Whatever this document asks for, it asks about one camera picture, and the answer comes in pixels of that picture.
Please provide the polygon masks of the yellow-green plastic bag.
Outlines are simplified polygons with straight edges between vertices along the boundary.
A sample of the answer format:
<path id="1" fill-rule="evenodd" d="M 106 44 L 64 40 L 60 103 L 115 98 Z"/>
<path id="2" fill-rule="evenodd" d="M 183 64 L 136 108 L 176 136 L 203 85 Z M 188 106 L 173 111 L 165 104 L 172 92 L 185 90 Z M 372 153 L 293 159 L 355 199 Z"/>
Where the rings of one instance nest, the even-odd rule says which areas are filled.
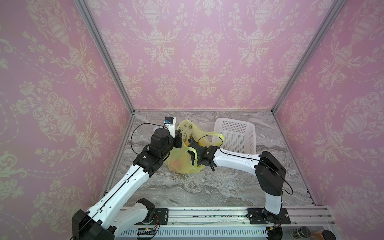
<path id="1" fill-rule="evenodd" d="M 178 174 L 197 174 L 205 166 L 200 165 L 192 166 L 191 157 L 187 153 L 189 148 L 188 140 L 194 138 L 196 142 L 202 147 L 209 146 L 220 146 L 224 143 L 225 138 L 215 132 L 204 132 L 196 123 L 190 120 L 183 120 L 177 127 L 178 130 L 181 130 L 183 145 L 181 149 L 173 148 L 169 158 L 165 161 L 168 169 L 171 172 Z"/>

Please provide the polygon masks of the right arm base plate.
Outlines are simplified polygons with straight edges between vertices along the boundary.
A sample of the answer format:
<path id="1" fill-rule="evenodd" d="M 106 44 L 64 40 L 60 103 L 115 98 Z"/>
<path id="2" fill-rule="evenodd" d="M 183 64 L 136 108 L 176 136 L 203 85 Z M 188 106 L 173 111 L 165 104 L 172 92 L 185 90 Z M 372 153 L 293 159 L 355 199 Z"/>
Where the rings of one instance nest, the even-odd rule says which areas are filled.
<path id="1" fill-rule="evenodd" d="M 278 215 L 269 213 L 264 208 L 248 208 L 246 217 L 251 225 L 289 225 L 291 219 L 286 208 L 282 208 Z"/>

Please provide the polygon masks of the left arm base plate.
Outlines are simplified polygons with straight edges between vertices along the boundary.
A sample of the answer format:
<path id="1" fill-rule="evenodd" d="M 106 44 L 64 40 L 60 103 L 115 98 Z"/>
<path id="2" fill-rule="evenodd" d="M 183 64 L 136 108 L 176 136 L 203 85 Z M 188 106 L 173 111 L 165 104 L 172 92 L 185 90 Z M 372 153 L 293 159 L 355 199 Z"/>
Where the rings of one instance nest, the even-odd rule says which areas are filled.
<path id="1" fill-rule="evenodd" d="M 137 203 L 144 205 L 148 210 L 146 218 L 138 225 L 166 225 L 168 223 L 168 208 L 157 208 L 155 204 L 145 198 L 139 199 Z"/>

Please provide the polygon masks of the white plastic basket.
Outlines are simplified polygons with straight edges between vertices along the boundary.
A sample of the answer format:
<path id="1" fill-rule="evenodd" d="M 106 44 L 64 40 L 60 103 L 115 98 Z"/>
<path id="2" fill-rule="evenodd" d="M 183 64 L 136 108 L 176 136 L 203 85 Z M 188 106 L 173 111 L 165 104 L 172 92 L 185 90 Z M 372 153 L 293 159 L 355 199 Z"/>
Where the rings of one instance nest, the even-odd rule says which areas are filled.
<path id="1" fill-rule="evenodd" d="M 222 135 L 225 140 L 223 149 L 248 155 L 257 153 L 256 128 L 254 124 L 227 118 L 218 118 L 214 132 Z"/>

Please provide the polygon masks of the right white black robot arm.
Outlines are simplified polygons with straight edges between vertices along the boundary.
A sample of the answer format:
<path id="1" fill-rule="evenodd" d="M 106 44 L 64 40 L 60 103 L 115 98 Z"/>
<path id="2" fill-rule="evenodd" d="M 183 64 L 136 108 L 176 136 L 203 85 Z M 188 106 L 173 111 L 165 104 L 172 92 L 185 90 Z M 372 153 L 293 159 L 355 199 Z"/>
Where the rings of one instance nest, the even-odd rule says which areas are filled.
<path id="1" fill-rule="evenodd" d="M 191 161 L 198 166 L 235 169 L 256 176 L 265 193 L 265 214 L 277 216 L 283 204 L 284 183 L 287 170 L 270 153 L 263 151 L 260 155 L 247 155 L 222 150 L 221 146 L 203 147 L 194 138 L 188 140 L 188 153 Z"/>

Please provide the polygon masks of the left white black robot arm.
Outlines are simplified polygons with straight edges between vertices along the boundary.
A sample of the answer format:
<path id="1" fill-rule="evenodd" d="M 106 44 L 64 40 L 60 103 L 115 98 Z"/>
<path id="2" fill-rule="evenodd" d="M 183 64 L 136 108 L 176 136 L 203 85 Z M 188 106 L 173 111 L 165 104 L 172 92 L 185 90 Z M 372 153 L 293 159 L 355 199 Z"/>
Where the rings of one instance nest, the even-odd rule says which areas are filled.
<path id="1" fill-rule="evenodd" d="M 142 198 L 133 207 L 122 207 L 141 185 L 163 165 L 174 148 L 182 147 L 180 130 L 160 128 L 139 153 L 124 177 L 87 211 L 78 210 L 72 218 L 73 240 L 114 240 L 138 223 L 151 223 L 155 205 Z"/>

